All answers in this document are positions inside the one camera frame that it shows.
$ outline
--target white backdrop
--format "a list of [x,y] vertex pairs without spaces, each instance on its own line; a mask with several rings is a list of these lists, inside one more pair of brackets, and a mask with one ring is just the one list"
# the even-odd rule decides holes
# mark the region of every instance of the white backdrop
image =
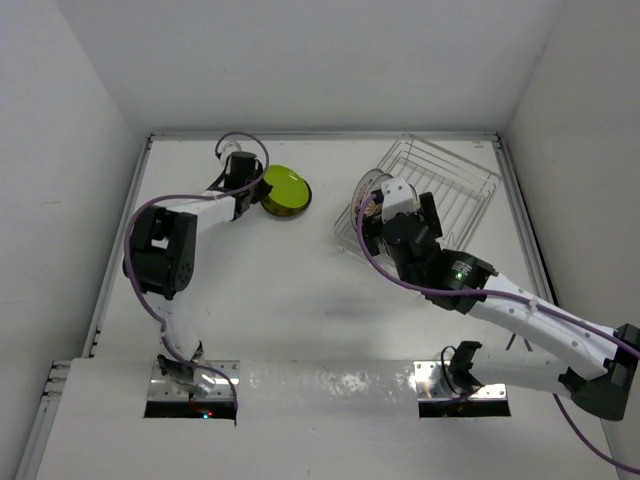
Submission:
[[[635,0],[569,2],[507,134],[562,306],[616,327],[640,325],[639,18]],[[607,427],[640,467],[640,377]]]
[[563,0],[57,0],[133,127],[500,130]]
[[82,352],[143,139],[52,0],[0,10],[0,479],[12,479],[51,361]]

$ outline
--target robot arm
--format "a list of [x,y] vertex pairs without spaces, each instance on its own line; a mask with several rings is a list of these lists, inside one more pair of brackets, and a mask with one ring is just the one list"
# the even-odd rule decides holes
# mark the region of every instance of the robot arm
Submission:
[[[220,196],[218,190],[238,190],[261,173],[262,165],[254,154],[233,152],[226,160],[223,175],[210,187],[217,191],[208,190],[202,196]],[[218,200],[151,206],[138,217],[131,235],[133,270],[146,301],[166,322],[161,335],[168,336],[168,343],[182,359],[194,362],[202,355],[202,344],[191,324],[187,291],[194,272],[198,235],[236,220],[270,191],[271,186],[261,181],[251,190]],[[182,383],[192,383],[194,372],[167,351],[165,342],[161,346],[158,361],[163,371]]]
[[[506,383],[560,394],[584,410],[607,420],[621,420],[637,360],[611,341],[586,331],[617,337],[640,346],[640,330],[623,325],[614,330],[569,315],[524,291],[488,263],[465,252],[442,249],[442,236],[433,196],[420,196],[402,178],[384,182],[374,192],[380,213],[366,217],[363,236],[372,255],[384,248],[400,280],[426,289],[450,290],[455,296],[425,294],[446,310],[489,321],[514,332],[542,350],[504,351],[479,342],[462,342],[447,367],[458,390],[472,394],[483,385]],[[460,295],[462,290],[491,290],[500,297]],[[505,298],[525,297],[528,304]],[[578,325],[562,321],[569,315]]]

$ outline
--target wire rack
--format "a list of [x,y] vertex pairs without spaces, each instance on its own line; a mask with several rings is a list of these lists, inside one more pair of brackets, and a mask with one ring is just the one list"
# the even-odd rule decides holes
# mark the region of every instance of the wire rack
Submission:
[[[418,195],[433,193],[443,232],[439,242],[452,250],[467,247],[501,181],[497,173],[409,133],[393,144],[377,168],[404,178]],[[342,248],[363,258],[349,205],[334,229]],[[393,269],[386,254],[378,260]]]

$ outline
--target clear plastic tape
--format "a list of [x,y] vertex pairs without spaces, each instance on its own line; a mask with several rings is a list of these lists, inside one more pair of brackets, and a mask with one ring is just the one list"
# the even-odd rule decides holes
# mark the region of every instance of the clear plastic tape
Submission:
[[411,361],[243,360],[240,365],[239,418],[418,415]]

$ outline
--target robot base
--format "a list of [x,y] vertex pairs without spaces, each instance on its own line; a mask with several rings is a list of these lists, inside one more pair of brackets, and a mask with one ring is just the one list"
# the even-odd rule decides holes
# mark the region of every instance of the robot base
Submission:
[[459,400],[447,386],[440,361],[413,362],[413,367],[420,418],[511,416],[504,384],[485,385]]
[[[227,375],[237,388],[240,362],[205,361]],[[200,418],[235,420],[233,396],[226,380],[213,379],[214,387],[206,397],[190,398],[188,385],[181,385],[168,375],[162,375],[156,360],[147,392],[145,418]]]

